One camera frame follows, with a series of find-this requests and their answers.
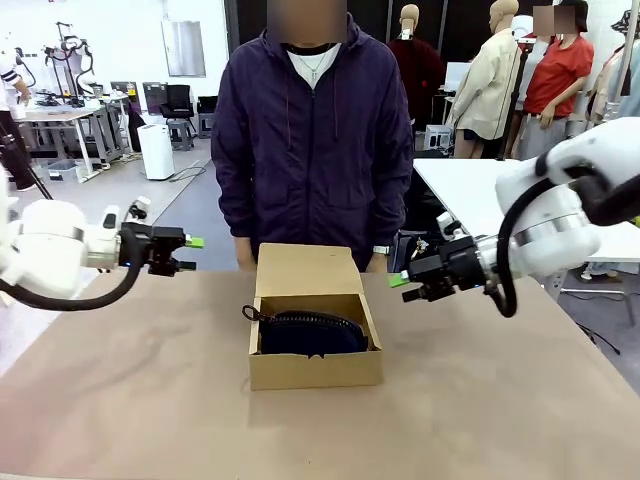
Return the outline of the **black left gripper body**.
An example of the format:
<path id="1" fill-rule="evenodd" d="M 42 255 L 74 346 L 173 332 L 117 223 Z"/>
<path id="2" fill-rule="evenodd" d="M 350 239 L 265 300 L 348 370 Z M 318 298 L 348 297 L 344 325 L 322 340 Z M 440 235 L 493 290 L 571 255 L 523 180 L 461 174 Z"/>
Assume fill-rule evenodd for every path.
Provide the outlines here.
<path id="1" fill-rule="evenodd" d="M 173 257 L 175 250 L 186 246 L 182 228 L 123 223 L 119 235 L 119 266 L 130 267 L 134 258 L 139 257 L 139 264 L 147 266 L 152 275 L 173 277 L 186 270 L 186 263 Z"/>

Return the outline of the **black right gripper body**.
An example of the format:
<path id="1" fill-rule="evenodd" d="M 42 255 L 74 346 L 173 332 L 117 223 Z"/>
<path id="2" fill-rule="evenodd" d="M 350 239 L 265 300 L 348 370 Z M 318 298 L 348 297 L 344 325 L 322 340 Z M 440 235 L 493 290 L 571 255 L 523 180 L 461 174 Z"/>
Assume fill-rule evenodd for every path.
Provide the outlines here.
<path id="1" fill-rule="evenodd" d="M 484 285 L 484 270 L 476 243 L 470 236 L 439 246 L 430 256 L 411 260 L 407 272 L 412 283 L 420 283 L 423 300 L 437 301 Z"/>

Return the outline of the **person's right hand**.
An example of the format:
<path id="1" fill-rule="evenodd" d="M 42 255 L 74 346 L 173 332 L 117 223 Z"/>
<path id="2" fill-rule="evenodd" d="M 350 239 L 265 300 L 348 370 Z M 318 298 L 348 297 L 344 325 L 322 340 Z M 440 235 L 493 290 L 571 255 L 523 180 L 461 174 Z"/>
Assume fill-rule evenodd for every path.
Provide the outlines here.
<path id="1" fill-rule="evenodd" d="M 233 241 L 238 268 L 245 272 L 255 272 L 257 262 L 253 256 L 251 239 L 246 237 L 234 237 Z"/>

